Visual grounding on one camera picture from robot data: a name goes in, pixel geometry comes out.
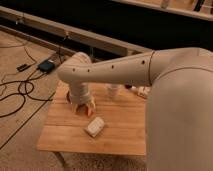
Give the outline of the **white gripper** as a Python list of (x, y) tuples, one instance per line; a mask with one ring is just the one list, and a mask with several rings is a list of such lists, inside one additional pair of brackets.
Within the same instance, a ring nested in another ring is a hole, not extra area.
[(74, 113), (76, 115), (82, 114), (86, 104), (87, 110), (92, 109), (95, 111), (95, 102), (91, 100), (91, 93), (87, 83), (75, 83), (69, 85), (69, 99), (72, 103), (78, 104), (74, 106)]

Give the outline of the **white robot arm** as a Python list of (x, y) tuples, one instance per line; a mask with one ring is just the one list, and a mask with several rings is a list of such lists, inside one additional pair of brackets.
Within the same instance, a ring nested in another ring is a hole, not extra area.
[(187, 47), (93, 63), (78, 52), (58, 69), (70, 99), (91, 98), (90, 83), (148, 86), (147, 171), (213, 171), (213, 52)]

